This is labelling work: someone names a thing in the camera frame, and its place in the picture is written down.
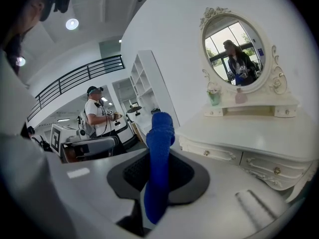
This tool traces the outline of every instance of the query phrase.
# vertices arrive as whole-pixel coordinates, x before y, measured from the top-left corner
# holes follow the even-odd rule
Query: blue towel
[[[150,149],[150,178],[146,185],[144,206],[148,219],[156,224],[167,208],[169,194],[169,148],[175,142],[173,121],[167,113],[155,113],[152,129],[146,136]]]

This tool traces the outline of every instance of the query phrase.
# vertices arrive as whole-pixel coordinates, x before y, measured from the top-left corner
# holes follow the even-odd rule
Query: baseball cap
[[[99,91],[102,92],[104,89],[103,89],[102,87],[97,88],[97,87],[95,87],[95,86],[91,86],[91,87],[88,88],[88,90],[87,90],[86,93],[89,95],[90,92],[92,92],[93,90],[99,90]]]

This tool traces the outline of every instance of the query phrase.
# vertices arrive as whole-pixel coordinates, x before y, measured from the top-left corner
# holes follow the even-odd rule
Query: glass window
[[[238,22],[229,26],[230,30],[236,37],[239,45],[251,42],[242,25]]]
[[[254,61],[257,63],[259,62],[258,57],[257,57],[256,52],[255,52],[255,49],[253,47],[244,49],[243,52],[245,52],[249,56],[251,61]]]
[[[211,64],[212,64],[214,70],[216,71],[216,73],[217,73],[222,79],[224,79],[225,81],[227,81],[227,80],[228,80],[227,73],[226,73],[226,71],[225,71],[225,67],[224,67],[223,62],[221,61],[221,59],[214,60],[214,61],[212,61]]]
[[[212,35],[211,38],[213,39],[213,42],[215,43],[219,53],[222,53],[225,51],[223,42],[226,40],[231,40],[233,43],[235,43],[238,46],[238,43],[235,37],[233,36],[233,34],[231,33],[228,27]]]
[[[213,44],[210,37],[205,40],[205,46],[206,46],[206,52],[209,58],[218,55],[218,51],[216,50],[216,47]]]

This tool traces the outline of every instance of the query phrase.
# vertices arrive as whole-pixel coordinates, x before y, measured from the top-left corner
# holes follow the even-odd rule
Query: cabinet
[[[294,118],[203,113],[176,130],[182,150],[239,166],[275,190],[292,188],[286,202],[315,174],[318,127],[302,109]]]
[[[152,110],[154,109],[160,109],[161,112],[168,113],[172,117],[174,127],[179,127],[173,103],[151,50],[138,51],[132,66],[130,79],[138,103],[143,107],[146,114],[135,121],[145,143],[146,134],[152,128]]]

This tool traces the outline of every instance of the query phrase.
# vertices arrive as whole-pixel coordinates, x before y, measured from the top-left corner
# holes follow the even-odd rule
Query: window
[[[214,44],[216,45],[216,48],[219,53],[222,53],[225,51],[223,42],[226,40],[231,40],[233,43],[237,44],[237,41],[230,31],[229,27],[213,34],[211,36],[211,39],[213,40]]]
[[[205,46],[206,46],[206,52],[209,58],[218,55],[218,51],[210,37],[206,39]]]
[[[239,45],[251,42],[242,25],[238,22],[229,26]]]
[[[235,81],[231,81],[227,75],[230,68],[228,65],[229,58],[223,45],[226,40],[231,40],[234,44],[239,46],[241,50],[249,56],[251,61],[258,63],[259,66],[261,66],[261,63],[256,55],[256,51],[250,38],[240,22],[229,25],[208,37],[205,40],[206,52],[214,70],[222,79],[234,85]]]

